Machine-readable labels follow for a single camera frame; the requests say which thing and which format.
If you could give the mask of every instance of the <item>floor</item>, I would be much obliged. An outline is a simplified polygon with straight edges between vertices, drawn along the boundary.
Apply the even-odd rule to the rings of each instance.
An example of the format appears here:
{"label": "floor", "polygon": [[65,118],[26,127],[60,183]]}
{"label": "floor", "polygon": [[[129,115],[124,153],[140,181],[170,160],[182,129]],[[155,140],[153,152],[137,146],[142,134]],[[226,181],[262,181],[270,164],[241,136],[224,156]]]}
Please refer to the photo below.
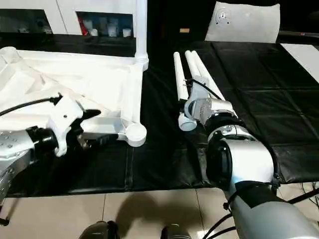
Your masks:
{"label": "floor", "polygon": [[[311,185],[305,184],[306,190]],[[302,194],[299,184],[280,187],[279,197],[288,200]],[[128,239],[159,239],[167,224],[187,228],[193,239],[204,233],[227,212],[219,189],[187,189],[137,193],[114,193],[45,198],[6,199],[0,217],[10,216],[0,228],[2,239],[77,239],[83,230],[100,220],[119,224]],[[319,210],[309,200],[296,206],[318,227]],[[233,226],[228,219],[217,231]],[[219,239],[237,239],[235,231]]]}

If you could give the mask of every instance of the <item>black leather mat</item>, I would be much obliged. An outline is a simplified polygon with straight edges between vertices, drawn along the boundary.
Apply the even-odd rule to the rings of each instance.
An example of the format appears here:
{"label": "black leather mat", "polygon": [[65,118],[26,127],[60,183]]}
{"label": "black leather mat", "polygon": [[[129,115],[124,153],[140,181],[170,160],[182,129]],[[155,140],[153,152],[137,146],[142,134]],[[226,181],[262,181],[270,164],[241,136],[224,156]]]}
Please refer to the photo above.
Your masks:
{"label": "black leather mat", "polygon": [[[133,56],[134,41],[82,36],[0,35],[0,46],[25,50]],[[9,195],[48,196],[214,187],[206,177],[207,137],[177,125],[173,52],[196,50],[225,97],[277,155],[282,183],[319,180],[319,84],[278,44],[149,45],[141,121],[146,143],[116,142],[90,153],[46,158],[20,173]],[[182,58],[184,67],[187,64]]]}

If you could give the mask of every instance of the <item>white pvc pipe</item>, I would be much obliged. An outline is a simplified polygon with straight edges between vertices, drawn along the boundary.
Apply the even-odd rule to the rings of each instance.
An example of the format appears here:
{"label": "white pvc pipe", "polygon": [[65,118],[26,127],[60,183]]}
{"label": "white pvc pipe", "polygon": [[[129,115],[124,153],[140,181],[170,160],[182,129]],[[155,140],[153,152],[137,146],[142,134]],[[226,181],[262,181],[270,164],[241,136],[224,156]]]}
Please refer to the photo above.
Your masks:
{"label": "white pvc pipe", "polygon": [[204,63],[201,61],[199,55],[197,54],[196,51],[192,51],[192,58],[197,66],[197,69],[200,72],[200,75],[202,77],[206,77],[209,80],[209,88],[216,93],[216,95],[218,95],[222,100],[225,100],[223,94],[221,93],[221,91],[219,90],[219,88],[217,87],[215,81],[213,80],[213,78],[211,77],[211,75],[209,74],[208,70],[206,69]]}
{"label": "white pvc pipe", "polygon": [[181,65],[180,55],[178,52],[174,53],[174,66],[175,66],[175,77],[176,77],[176,87],[178,100],[188,99],[187,86],[185,82],[185,76],[183,71],[183,66]]}
{"label": "white pvc pipe", "polygon": [[146,48],[147,42],[147,21],[148,21],[148,0],[136,0],[136,53],[135,59],[143,64],[143,70],[149,67],[149,57]]}
{"label": "white pvc pipe", "polygon": [[187,60],[192,78],[194,78],[195,76],[200,76],[199,70],[196,66],[195,60],[191,52],[188,50],[185,51],[185,56],[186,56],[186,60]]}

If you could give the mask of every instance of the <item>black cable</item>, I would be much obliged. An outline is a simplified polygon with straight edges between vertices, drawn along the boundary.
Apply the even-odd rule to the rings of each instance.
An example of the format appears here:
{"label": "black cable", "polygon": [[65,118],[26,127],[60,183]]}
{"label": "black cable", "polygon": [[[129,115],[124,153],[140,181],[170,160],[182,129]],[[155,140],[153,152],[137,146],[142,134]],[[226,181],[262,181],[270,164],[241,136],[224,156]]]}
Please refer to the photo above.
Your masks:
{"label": "black cable", "polygon": [[4,110],[4,111],[0,112],[0,116],[3,116],[5,114],[8,114],[8,113],[10,113],[12,111],[15,111],[17,109],[20,109],[20,108],[23,108],[23,107],[26,107],[26,106],[31,106],[31,105],[35,105],[35,104],[39,104],[39,103],[43,103],[43,102],[51,102],[51,103],[54,103],[54,105],[56,105],[61,98],[62,98],[62,95],[60,95],[58,97],[44,98],[44,99],[40,99],[40,100],[35,100],[35,101],[23,103],[23,104],[11,107],[11,108],[9,108],[7,110]]}
{"label": "black cable", "polygon": [[222,100],[215,92],[213,92],[210,88],[208,88],[206,85],[200,83],[199,81],[195,80],[195,79],[191,79],[191,82],[195,82],[197,84],[199,84],[201,87],[205,88],[205,90],[207,90],[209,93],[211,93],[214,97],[216,97],[219,100]]}
{"label": "black cable", "polygon": [[224,230],[221,230],[220,232],[217,232],[216,234],[210,236],[210,237],[207,238],[207,239],[216,238],[216,237],[218,237],[218,236],[220,236],[220,235],[222,235],[222,234],[224,234],[224,233],[231,232],[231,231],[233,231],[233,230],[236,230],[236,227],[229,227],[229,228],[226,228],[226,229],[224,229]]}
{"label": "black cable", "polygon": [[[305,188],[304,188],[304,183],[301,183],[300,185],[301,185],[301,188],[302,188],[303,192],[306,194],[306,191],[305,191]],[[319,203],[318,203],[318,200],[317,200],[317,197],[316,197],[316,196],[315,196],[315,199],[316,199],[316,201],[313,201],[311,198],[309,198],[309,200],[310,200],[313,204],[315,204],[315,205],[317,206],[318,210],[319,210]]]}
{"label": "black cable", "polygon": [[223,216],[218,222],[215,223],[215,225],[213,225],[208,232],[205,234],[205,236],[202,239],[207,239],[209,234],[212,233],[212,231],[214,231],[220,224],[222,224],[225,220],[227,220],[228,218],[231,218],[233,215],[231,213]]}

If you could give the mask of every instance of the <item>robotic arm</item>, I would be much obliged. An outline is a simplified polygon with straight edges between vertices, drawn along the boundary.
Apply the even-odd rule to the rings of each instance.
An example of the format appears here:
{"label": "robotic arm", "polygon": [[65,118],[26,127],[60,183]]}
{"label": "robotic arm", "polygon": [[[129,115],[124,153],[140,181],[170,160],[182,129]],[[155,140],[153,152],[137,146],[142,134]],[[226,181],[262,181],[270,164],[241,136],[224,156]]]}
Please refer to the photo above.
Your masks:
{"label": "robotic arm", "polygon": [[223,190],[241,239],[319,239],[319,232],[293,205],[270,188],[274,162],[268,148],[234,112],[230,102],[216,99],[209,79],[193,76],[182,113],[204,126],[209,180]]}
{"label": "robotic arm", "polygon": [[[60,96],[46,128],[34,126],[25,130],[0,132],[0,203],[7,195],[13,178],[35,162],[37,157],[48,152],[54,152],[57,157],[65,155],[70,146],[67,145],[68,137],[74,137],[72,142],[77,141],[82,149],[94,145],[82,138],[80,124],[100,113],[99,110],[84,110],[68,96]],[[106,141],[104,137],[98,144]]]}

